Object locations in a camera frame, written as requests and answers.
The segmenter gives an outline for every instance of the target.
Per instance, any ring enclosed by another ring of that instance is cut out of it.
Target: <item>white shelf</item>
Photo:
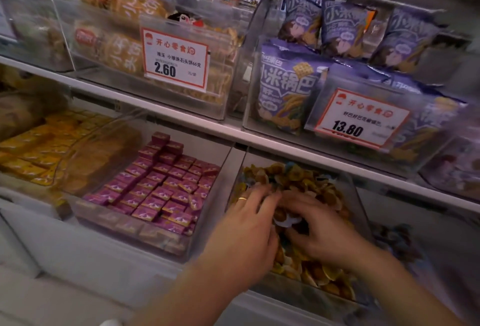
[[[375,171],[369,167],[363,167],[347,160],[330,157],[326,154],[319,153],[305,147],[296,146],[266,135],[260,135],[254,132],[246,131],[242,128],[241,120],[238,119],[227,117],[225,121],[219,122],[170,106],[162,105],[158,102],[147,100],[145,98],[140,98],[117,91],[109,87],[86,82],[63,74],[50,72],[45,69],[18,62],[6,57],[0,56],[0,63],[19,68],[26,72],[44,76],[46,78],[57,80],[58,82],[61,82],[71,88],[83,92],[95,94],[111,100],[117,100],[136,107],[141,107],[156,113],[167,121],[178,123],[185,127],[197,129],[208,134],[236,141],[240,144],[249,145],[257,149],[266,150],[271,153],[285,155],[292,159],[301,159],[309,162],[312,165],[321,166],[333,171],[347,172],[353,177],[373,183],[373,186],[377,188],[380,184],[381,186],[386,186],[386,188],[383,189],[390,189],[394,192],[399,192],[415,199],[433,203],[441,202],[447,206],[458,207],[480,213],[480,204],[423,186],[420,179],[418,179],[416,182],[407,181],[404,178]]]

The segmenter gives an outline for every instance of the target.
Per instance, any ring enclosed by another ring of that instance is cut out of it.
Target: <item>white price tag with red border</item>
[[[141,28],[145,76],[184,88],[207,91],[208,45]]]
[[[381,149],[409,116],[409,110],[338,88],[315,131]]]

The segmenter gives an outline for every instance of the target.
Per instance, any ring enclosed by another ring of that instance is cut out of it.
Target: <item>person's right hand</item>
[[[335,211],[315,198],[288,190],[283,192],[278,205],[308,222],[309,235],[301,235],[291,227],[285,234],[315,260],[354,271],[362,259],[376,251],[374,245],[345,224]]]

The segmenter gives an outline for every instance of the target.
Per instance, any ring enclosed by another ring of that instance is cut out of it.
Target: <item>pink candy box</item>
[[[144,221],[153,221],[157,214],[158,212],[151,208],[139,206],[131,215]]]
[[[182,179],[185,174],[187,174],[187,172],[179,168],[172,168],[170,171],[168,171],[169,176],[177,179]]]
[[[188,180],[184,180],[182,183],[178,185],[178,189],[187,192],[188,194],[192,194],[197,190],[198,185],[195,183],[189,182]]]
[[[127,173],[127,172],[121,172],[120,174],[117,174],[117,176],[114,179],[117,179],[120,182],[129,184],[130,186],[133,187],[135,182],[138,180],[138,177],[134,176],[133,174]]]
[[[111,180],[110,182],[105,184],[105,187],[118,193],[126,192],[128,189],[131,188],[128,184],[121,182],[117,179]]]
[[[202,177],[198,181],[198,186],[210,190],[212,189],[213,182],[214,180],[212,178]]]
[[[188,194],[177,189],[173,191],[171,200],[184,206],[188,206],[189,204]]]
[[[200,180],[200,177],[196,176],[195,174],[192,174],[192,173],[185,173],[185,175],[183,176],[183,181],[186,181],[186,180],[188,180],[189,182],[197,184],[198,181]]]
[[[181,235],[183,231],[185,231],[185,227],[175,222],[171,222],[169,220],[165,220],[165,218],[160,218],[155,222],[155,226],[163,228],[164,230],[174,232],[176,234]]]
[[[172,154],[181,155],[183,153],[183,144],[181,142],[169,141],[165,145],[165,150]]]
[[[189,168],[192,166],[191,163],[179,160],[177,161],[174,165],[175,168],[182,169],[182,170],[189,170]]]
[[[192,173],[192,174],[195,174],[196,176],[198,177],[201,177],[202,176],[202,169],[199,167],[199,166],[196,166],[196,165],[192,165],[189,170],[188,170],[189,173]]]
[[[135,209],[140,205],[140,203],[143,202],[143,200],[144,199],[142,197],[136,196],[136,195],[131,194],[131,193],[127,193],[120,200],[120,203]]]
[[[192,236],[195,231],[195,223],[191,223],[183,232],[185,236]]]
[[[158,172],[151,172],[147,179],[153,180],[157,185],[162,184],[167,176]]]
[[[139,220],[134,220],[132,218],[126,218],[120,220],[115,228],[117,230],[128,232],[129,234],[137,234],[142,228],[143,224]]]
[[[188,203],[193,211],[200,211],[204,207],[204,199],[197,194],[189,195]]]
[[[155,149],[155,150],[158,150],[158,151],[160,151],[164,147],[163,144],[156,144],[153,141],[150,141],[146,146],[151,147],[152,149]]]
[[[106,199],[110,204],[115,203],[122,196],[120,193],[114,192],[113,190],[105,187],[100,189],[97,193],[94,193],[94,195]]]
[[[154,190],[157,187],[157,185],[158,185],[158,182],[155,182],[154,180],[148,179],[148,178],[142,179],[137,184],[138,187],[143,187],[145,189],[148,189],[150,192]]]
[[[134,189],[132,189],[129,193],[134,194],[136,196],[145,198],[147,195],[150,194],[150,190],[147,188],[143,188],[141,186],[136,186]]]
[[[165,163],[162,163],[162,162],[159,162],[159,163],[155,164],[155,166],[153,167],[154,171],[159,172],[159,173],[164,173],[164,174],[167,174],[169,172],[169,170],[171,170],[171,169],[172,169],[171,165],[168,165],[168,164],[165,164]]]
[[[147,171],[145,169],[140,168],[138,165],[129,165],[125,171],[137,178],[143,178],[147,175]]]
[[[203,175],[205,177],[218,176],[220,172],[220,167],[215,164],[209,164],[203,167]]]
[[[200,197],[201,199],[203,199],[203,200],[206,200],[206,199],[207,199],[208,192],[209,192],[208,189],[205,189],[205,188],[200,187],[199,189],[197,189],[197,190],[195,191],[195,195],[196,195],[196,196],[199,196],[199,197]]]
[[[193,164],[196,160],[193,156],[188,156],[188,155],[180,155],[178,159],[181,161],[186,161],[187,163],[190,163],[190,164]]]
[[[138,157],[133,162],[136,166],[139,166],[141,169],[150,170],[153,167],[153,161],[145,158]]]
[[[186,214],[189,214],[189,215],[191,216],[191,221],[192,221],[192,222],[197,222],[197,221],[198,221],[198,217],[199,217],[200,214],[201,214],[201,211],[194,211],[194,210],[192,210],[192,209],[189,207],[189,208],[187,208],[187,209],[185,210],[185,213],[186,213]]]
[[[203,168],[207,165],[210,165],[210,163],[206,162],[206,161],[203,161],[203,160],[196,159],[195,162],[193,163],[193,165],[199,166],[200,168]]]
[[[106,206],[107,204],[109,204],[109,201],[107,198],[97,196],[96,194],[86,194],[83,196],[83,199],[85,201],[92,202],[99,206]]]
[[[149,195],[145,200],[141,203],[142,206],[151,208],[155,211],[160,211],[163,206],[165,206],[166,202],[159,198],[154,197],[153,195]]]
[[[156,161],[159,157],[160,150],[154,149],[152,147],[142,147],[138,150],[138,156],[141,158],[145,158],[150,161]]]
[[[171,222],[187,227],[192,222],[192,215],[185,212],[175,211],[168,218]]]
[[[152,195],[164,200],[164,201],[169,201],[170,198],[172,198],[173,195],[173,190],[172,189],[167,189],[165,187],[157,187],[153,192]]]
[[[167,188],[173,188],[173,189],[178,189],[179,187],[179,184],[181,183],[182,181],[177,179],[177,178],[174,178],[174,177],[167,177],[165,179],[165,182],[163,182],[163,186],[164,187],[167,187]]]
[[[173,165],[175,160],[177,159],[177,155],[165,152],[159,155],[158,160],[167,165]]]
[[[165,206],[162,208],[162,212],[166,212],[169,214],[174,213],[175,211],[183,212],[185,210],[185,206],[181,204],[175,203],[173,201],[168,201]]]
[[[168,141],[170,141],[170,135],[164,134],[163,132],[155,132],[152,135],[152,142],[155,145],[165,145]]]
[[[119,212],[121,214],[131,214],[133,211],[135,211],[135,207],[130,207],[127,206],[126,204],[123,204],[122,202],[117,203],[115,206],[109,206],[112,211]]]

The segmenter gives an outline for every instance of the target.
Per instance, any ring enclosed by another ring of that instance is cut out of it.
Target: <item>floor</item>
[[[31,279],[0,265],[1,326],[98,326],[133,311],[49,275]]]

